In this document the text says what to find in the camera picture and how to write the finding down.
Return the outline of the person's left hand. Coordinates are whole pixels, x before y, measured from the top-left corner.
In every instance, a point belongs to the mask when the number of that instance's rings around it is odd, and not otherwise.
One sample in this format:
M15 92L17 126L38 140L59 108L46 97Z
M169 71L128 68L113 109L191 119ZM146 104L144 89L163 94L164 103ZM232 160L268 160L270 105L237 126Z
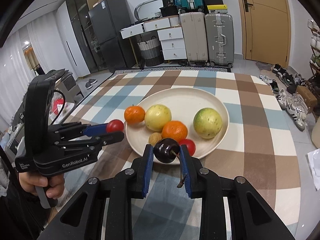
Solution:
M37 195L35 187L48 187L46 191L48 198L57 199L62 196L65 189L63 174L46 178L37 172L24 172L18 175L20 185L24 191Z

